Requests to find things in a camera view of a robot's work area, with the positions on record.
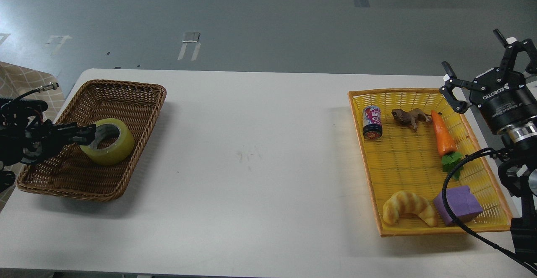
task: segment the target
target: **robotiq logo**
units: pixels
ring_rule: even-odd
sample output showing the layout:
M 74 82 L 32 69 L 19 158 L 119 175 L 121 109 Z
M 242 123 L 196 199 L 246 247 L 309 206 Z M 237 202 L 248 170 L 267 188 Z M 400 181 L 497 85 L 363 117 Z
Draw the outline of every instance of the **robotiq logo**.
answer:
M 504 87 L 501 87 L 501 88 L 499 88 L 499 89 L 497 89 L 497 90 L 491 92 L 491 93 L 488 94 L 488 95 L 484 95 L 484 96 L 483 96 L 483 100 L 490 99 L 490 98 L 492 98 L 493 96 L 495 96 L 495 95 L 501 93 L 502 91 L 506 91 L 506 90 L 508 90 L 509 88 L 510 88 L 510 87 L 509 87 L 509 83 L 505 83 Z

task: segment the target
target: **gray floor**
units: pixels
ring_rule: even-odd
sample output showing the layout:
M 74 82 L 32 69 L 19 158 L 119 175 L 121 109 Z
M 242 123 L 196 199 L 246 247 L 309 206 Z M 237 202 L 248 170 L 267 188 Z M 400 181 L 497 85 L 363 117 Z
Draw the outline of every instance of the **gray floor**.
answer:
M 536 6 L 537 0 L 0 0 L 0 61 L 56 75 L 65 94 L 88 68 L 443 75 L 448 60 L 472 79 L 503 55 L 493 29 L 537 39 Z M 193 43 L 178 60 L 187 31 L 201 33 L 196 60 Z M 520 59 L 518 68 L 527 64 Z M 499 140 L 483 131 L 498 148 Z

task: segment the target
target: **yellow plastic basket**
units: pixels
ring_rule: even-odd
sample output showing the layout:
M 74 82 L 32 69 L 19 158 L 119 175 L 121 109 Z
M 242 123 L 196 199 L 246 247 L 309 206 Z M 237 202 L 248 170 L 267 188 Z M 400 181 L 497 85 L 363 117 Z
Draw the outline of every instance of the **yellow plastic basket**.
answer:
M 396 225 L 388 225 L 382 220 L 384 202 L 399 190 L 408 190 L 424 196 L 434 207 L 432 201 L 441 192 L 446 177 L 446 173 L 442 171 L 432 125 L 420 121 L 418 132 L 415 133 L 399 125 L 391 115 L 391 110 L 400 108 L 409 111 L 421 108 L 425 113 L 431 113 L 431 110 L 441 112 L 458 151 L 466 155 L 480 148 L 464 115 L 454 112 L 435 88 L 350 91 L 349 100 L 380 236 L 464 233 L 458 226 L 445 226 L 440 218 L 435 228 L 427 226 L 416 216 L 404 216 Z M 370 105 L 376 105 L 381 110 L 383 132 L 382 137 L 375 140 L 365 139 L 362 133 L 362 111 Z M 462 185 L 470 186 L 470 191 L 485 210 L 467 223 L 472 230 L 509 230 L 512 214 L 493 172 L 483 158 L 466 164 L 460 180 L 452 180 L 449 188 Z

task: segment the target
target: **toy carrot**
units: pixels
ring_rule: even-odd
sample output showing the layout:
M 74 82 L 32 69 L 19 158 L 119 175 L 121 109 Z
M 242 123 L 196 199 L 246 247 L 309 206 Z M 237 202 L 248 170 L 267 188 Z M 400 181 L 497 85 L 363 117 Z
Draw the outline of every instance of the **toy carrot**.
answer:
M 457 151 L 455 140 L 449 134 L 449 130 L 444 123 L 441 114 L 435 110 L 431 111 L 431 119 L 437 138 L 438 154 L 442 157 L 442 171 L 449 172 L 462 160 L 462 154 Z M 462 167 L 453 174 L 455 180 L 459 180 Z

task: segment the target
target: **soda can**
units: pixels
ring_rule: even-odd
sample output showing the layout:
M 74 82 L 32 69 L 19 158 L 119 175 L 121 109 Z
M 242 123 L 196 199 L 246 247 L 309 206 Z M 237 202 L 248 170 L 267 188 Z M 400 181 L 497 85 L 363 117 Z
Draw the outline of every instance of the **soda can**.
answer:
M 382 136 L 382 123 L 380 122 L 380 108 L 375 105 L 367 106 L 363 111 L 364 127 L 362 132 L 368 139 L 377 139 Z

